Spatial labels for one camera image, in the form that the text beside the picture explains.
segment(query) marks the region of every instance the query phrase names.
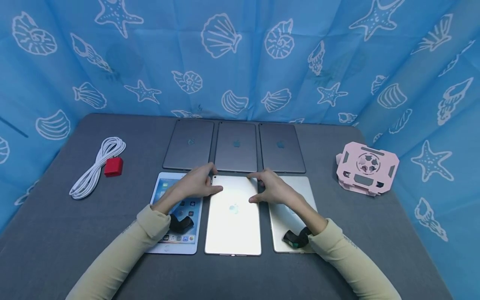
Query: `blue backdrop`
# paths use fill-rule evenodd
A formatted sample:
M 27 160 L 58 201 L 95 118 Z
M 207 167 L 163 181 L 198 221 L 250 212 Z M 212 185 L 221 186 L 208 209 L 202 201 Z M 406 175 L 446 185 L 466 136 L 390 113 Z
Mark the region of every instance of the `blue backdrop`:
M 0 231 L 92 112 L 357 126 L 400 158 L 396 193 L 452 294 L 480 297 L 479 1 L 1 7 Z

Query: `white ipad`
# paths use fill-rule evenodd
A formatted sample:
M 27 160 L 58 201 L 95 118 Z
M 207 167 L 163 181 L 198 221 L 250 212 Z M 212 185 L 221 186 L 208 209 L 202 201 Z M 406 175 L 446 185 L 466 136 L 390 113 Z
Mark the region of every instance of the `white ipad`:
M 223 191 L 210 198 L 205 253 L 260 255 L 260 212 L 258 204 L 248 202 L 258 192 L 257 180 L 215 175 L 212 185 Z
M 160 173 L 156 180 L 150 204 L 157 202 L 167 189 L 179 181 L 183 176 L 185 176 L 185 173 Z M 182 221 L 185 217 L 189 217 L 193 221 L 193 226 L 182 233 L 169 230 L 163 239 L 160 240 L 157 245 L 150 248 L 147 253 L 195 254 L 198 245 L 200 217 L 202 216 L 202 199 L 187 198 L 172 208 L 170 214 L 175 215 L 178 221 Z
M 295 191 L 300 193 L 315 211 L 317 205 L 313 198 L 312 189 L 308 177 L 305 176 L 280 176 L 280 178 Z M 314 253 L 309 244 L 303 248 L 292 248 L 283 241 L 283 236 L 289 230 L 296 235 L 305 228 L 305 223 L 293 210 L 283 204 L 269 204 L 270 225 L 272 228 L 273 248 L 277 253 Z

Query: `black object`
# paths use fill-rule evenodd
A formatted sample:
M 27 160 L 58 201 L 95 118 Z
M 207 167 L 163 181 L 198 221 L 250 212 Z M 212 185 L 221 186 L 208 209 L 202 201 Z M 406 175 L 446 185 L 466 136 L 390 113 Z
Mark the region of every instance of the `black object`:
M 179 221 L 175 215 L 170 214 L 170 230 L 176 233 L 184 234 L 193 227 L 193 221 L 189 216 Z
M 308 244 L 308 235 L 312 234 L 310 229 L 305 227 L 300 231 L 299 235 L 296 235 L 291 230 L 287 231 L 287 233 L 283 236 L 283 241 L 288 243 L 293 248 L 303 248 Z

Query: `ipad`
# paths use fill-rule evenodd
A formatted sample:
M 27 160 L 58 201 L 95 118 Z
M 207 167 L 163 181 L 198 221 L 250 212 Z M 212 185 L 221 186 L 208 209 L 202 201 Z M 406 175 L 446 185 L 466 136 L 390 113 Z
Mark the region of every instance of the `ipad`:
M 157 202 L 167 189 L 183 176 L 185 176 L 184 173 L 160 173 L 156 180 L 150 204 Z M 150 248 L 147 253 L 195 254 L 197 252 L 198 230 L 202 216 L 202 199 L 187 198 L 173 207 L 170 214 L 175 215 L 179 221 L 182 221 L 187 216 L 190 217 L 193 221 L 193 227 L 183 233 L 169 230 L 163 239 Z
M 206 165 L 210 158 L 213 122 L 177 120 L 163 168 L 191 170 Z
M 264 168 L 278 173 L 305 173 L 294 125 L 260 123 Z
M 210 198 L 205 253 L 260 255 L 258 204 L 248 202 L 258 192 L 257 180 L 215 175 L 212 185 L 222 185 L 223 191 Z
M 220 122 L 216 140 L 215 166 L 219 171 L 257 171 L 255 124 Z
M 312 189 L 308 177 L 305 176 L 280 176 L 283 181 L 300 193 L 315 211 L 317 205 L 313 198 Z M 305 224 L 293 210 L 283 204 L 268 204 L 270 208 L 270 225 L 272 228 L 273 248 L 277 253 L 314 253 L 308 244 L 303 248 L 292 248 L 282 239 L 285 233 L 291 230 L 298 235 Z

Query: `table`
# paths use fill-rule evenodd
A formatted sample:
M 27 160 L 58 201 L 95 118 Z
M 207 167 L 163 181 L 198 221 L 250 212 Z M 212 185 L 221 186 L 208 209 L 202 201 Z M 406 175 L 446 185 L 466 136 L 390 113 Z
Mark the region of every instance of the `table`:
M 176 118 L 90 114 L 61 149 L 0 238 L 2 299 L 64 299 L 91 262 L 150 201 Z M 216 148 L 215 123 L 210 159 Z M 395 193 L 371 198 L 337 183 L 335 155 L 354 127 L 295 124 L 318 211 L 332 218 L 380 267 L 403 299 L 451 299 Z M 123 174 L 100 178 L 81 201 L 71 186 L 93 163 L 101 142 L 118 136 Z M 262 169 L 257 135 L 258 168 Z M 221 175 L 232 175 L 221 172 Z M 273 251 L 268 205 L 260 205 L 262 255 L 204 253 L 205 200 L 195 255 L 144 255 L 118 291 L 121 299 L 355 299 L 348 284 L 316 254 Z

